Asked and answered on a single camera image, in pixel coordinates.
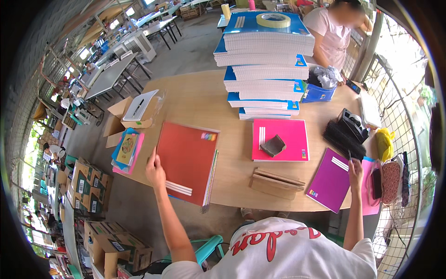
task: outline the window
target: window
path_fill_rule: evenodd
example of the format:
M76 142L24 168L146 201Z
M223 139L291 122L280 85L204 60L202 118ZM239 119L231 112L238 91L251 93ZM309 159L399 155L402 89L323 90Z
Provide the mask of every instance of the window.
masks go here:
M90 54L90 51L88 49L84 49L81 54L79 55L79 57L84 60L85 58L87 58L87 56Z
M133 15L135 13L135 11L133 10L133 7L130 7L130 9L128 9L125 13L129 17L129 16Z
M116 28L116 26L118 26L118 24L119 20L115 19L115 21L110 24L110 29L113 30L114 28Z

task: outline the hand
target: hand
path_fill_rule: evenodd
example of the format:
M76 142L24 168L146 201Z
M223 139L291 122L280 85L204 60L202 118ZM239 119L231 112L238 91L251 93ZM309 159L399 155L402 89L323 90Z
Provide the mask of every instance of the hand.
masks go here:
M364 170L362 169L361 162L358 159L352 158L350 161L348 161L348 175L350 177L352 193L360 193L362 180L364 177Z
M150 155L149 161L145 166L145 176L155 190L166 187L166 172L161 167L160 156L157 155L157 147L153 148L152 155Z

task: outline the pen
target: pen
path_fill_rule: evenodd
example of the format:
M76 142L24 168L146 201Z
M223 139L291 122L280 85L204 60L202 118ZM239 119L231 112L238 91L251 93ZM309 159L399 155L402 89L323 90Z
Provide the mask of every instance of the pen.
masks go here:
M142 99L142 101L140 102L140 104L138 105L138 107L135 109L135 112L133 113L132 117L135 116L136 112L138 111L138 109L139 109L140 106L142 105L142 102L144 102L144 99Z

